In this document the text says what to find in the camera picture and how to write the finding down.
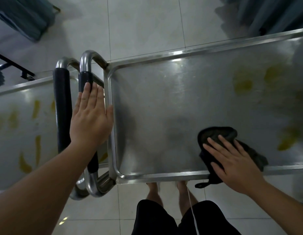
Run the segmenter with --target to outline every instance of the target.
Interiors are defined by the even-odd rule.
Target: black pants
[[[224,217],[220,208],[212,201],[201,201],[193,206],[199,234],[240,234]],[[141,200],[137,205],[132,235],[196,235],[191,209],[184,214],[177,226],[173,217],[158,203]]]

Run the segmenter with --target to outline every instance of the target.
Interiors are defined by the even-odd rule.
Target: finger
[[[222,153],[225,157],[227,158],[231,158],[231,153],[226,150],[224,147],[222,147],[220,144],[216,143],[215,141],[213,141],[212,138],[208,138],[208,142],[220,153]]]
[[[98,86],[95,82],[93,82],[92,90],[89,95],[89,101],[87,102],[87,108],[94,109],[97,101],[97,92],[98,92]]]
[[[236,150],[236,148],[230,142],[228,142],[222,135],[219,135],[218,138],[224,144],[224,146],[229,150],[231,154],[235,156],[240,156],[238,150]]]
[[[103,98],[103,88],[101,86],[98,86],[97,88],[97,101],[96,101],[96,106],[95,108],[97,108],[101,114],[105,113],[105,102],[104,102],[104,98]]]
[[[72,112],[72,118],[78,113],[78,111],[80,109],[81,99],[82,99],[82,92],[79,92],[78,99],[76,100],[75,107]]]
[[[213,167],[213,170],[218,175],[218,177],[220,177],[220,179],[222,181],[224,181],[226,179],[226,175],[227,175],[225,173],[225,171],[221,167],[219,167],[218,164],[216,164],[214,162],[211,163],[211,166]]]
[[[80,110],[84,110],[87,107],[87,102],[89,101],[90,90],[91,90],[91,84],[89,82],[85,83],[84,90],[82,93]]]
[[[249,157],[248,153],[244,150],[244,148],[239,144],[239,142],[236,139],[234,140],[234,144],[241,155],[243,155],[244,157]]]
[[[207,144],[203,144],[204,149],[206,149],[212,156],[214,156],[221,164],[222,166],[224,166],[224,164],[227,163],[227,158],[221,154],[220,152],[218,152],[217,150],[215,150],[214,148],[212,148],[211,146],[207,145]]]
[[[113,106],[109,106],[106,110],[106,116],[109,127],[112,129],[113,126]]]

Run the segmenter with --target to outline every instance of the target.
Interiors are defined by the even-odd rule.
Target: forearm
[[[0,234],[50,232],[94,152],[71,144],[1,194]]]
[[[303,235],[303,204],[265,182],[250,197],[288,235]]]

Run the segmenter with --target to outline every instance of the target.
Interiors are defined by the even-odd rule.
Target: white drawstring
[[[193,218],[194,218],[194,224],[195,224],[196,233],[197,233],[197,235],[199,235],[199,231],[198,231],[198,227],[197,227],[197,222],[196,222],[196,219],[195,219],[195,215],[194,215],[194,211],[193,211],[193,206],[192,206],[192,203],[191,203],[190,191],[189,191],[188,188],[187,188],[187,192],[188,192],[188,198],[190,200],[191,210],[192,210],[192,214],[193,214]]]

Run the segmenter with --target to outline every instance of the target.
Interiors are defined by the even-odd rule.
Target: cleaning cloth
[[[212,156],[207,150],[204,149],[202,146],[204,143],[211,146],[208,143],[208,138],[212,138],[216,143],[220,144],[221,146],[225,147],[223,143],[219,140],[218,135],[222,135],[228,142],[230,142],[235,148],[234,145],[234,139],[237,137],[237,131],[231,127],[210,127],[206,128],[199,132],[197,140],[198,144],[201,148],[201,153],[199,154],[200,158],[204,161],[205,165],[208,168],[208,171],[210,172],[208,179],[209,182],[199,183],[196,184],[196,188],[205,188],[206,186],[210,184],[219,184],[223,182],[217,174],[214,172],[213,167],[211,166],[211,162],[215,162],[218,164],[222,169],[223,166],[219,161],[216,160],[214,156]],[[257,167],[260,169],[260,171],[263,171],[264,166],[268,165],[267,158],[263,155],[260,155],[257,153],[254,149],[249,147],[247,144],[238,141],[240,145],[244,148],[244,150],[249,154],[251,159],[255,162]]]

